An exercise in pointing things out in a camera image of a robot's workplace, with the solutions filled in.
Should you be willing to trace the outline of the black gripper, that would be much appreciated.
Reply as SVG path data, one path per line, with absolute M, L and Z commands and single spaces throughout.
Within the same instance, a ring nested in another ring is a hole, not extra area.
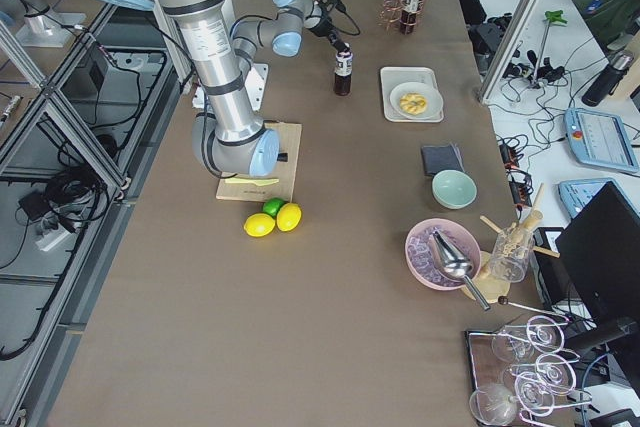
M 330 17 L 320 18 L 315 25 L 308 26 L 307 29 L 315 36 L 326 38 L 329 41 L 330 45 L 336 50 L 336 59 L 342 59 L 350 55 L 350 45 L 341 39 Z

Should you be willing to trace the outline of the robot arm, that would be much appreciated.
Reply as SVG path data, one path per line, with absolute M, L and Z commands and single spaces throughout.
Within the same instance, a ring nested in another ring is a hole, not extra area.
M 101 1 L 143 11 L 159 5 L 177 23 L 213 109 L 194 127 L 200 134 L 194 151 L 205 166 L 219 172 L 266 176 L 277 162 L 279 136 L 253 110 L 245 87 L 258 48 L 268 45 L 274 53 L 292 57 L 308 29 L 339 52 L 349 49 L 329 16 L 331 8 L 344 8 L 340 0 L 273 0 L 275 18 L 236 21 L 231 27 L 222 12 L 225 0 Z

